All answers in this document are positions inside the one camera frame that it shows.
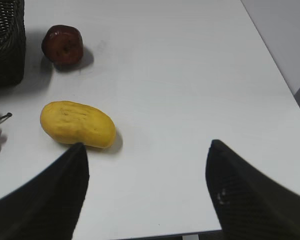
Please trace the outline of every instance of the table surface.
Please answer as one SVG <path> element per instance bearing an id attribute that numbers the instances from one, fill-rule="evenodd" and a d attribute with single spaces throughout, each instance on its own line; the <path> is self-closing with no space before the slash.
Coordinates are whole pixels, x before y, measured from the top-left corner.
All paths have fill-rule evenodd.
<path id="1" fill-rule="evenodd" d="M 72 71 L 41 53 L 56 24 L 81 31 Z M 60 100 L 99 108 L 118 133 L 88 149 L 74 240 L 220 229 L 205 181 L 212 139 L 300 194 L 300 109 L 239 0 L 31 0 L 25 27 L 24 80 L 0 90 L 0 114 L 13 113 L 0 125 L 0 198 L 68 148 L 39 121 Z"/>

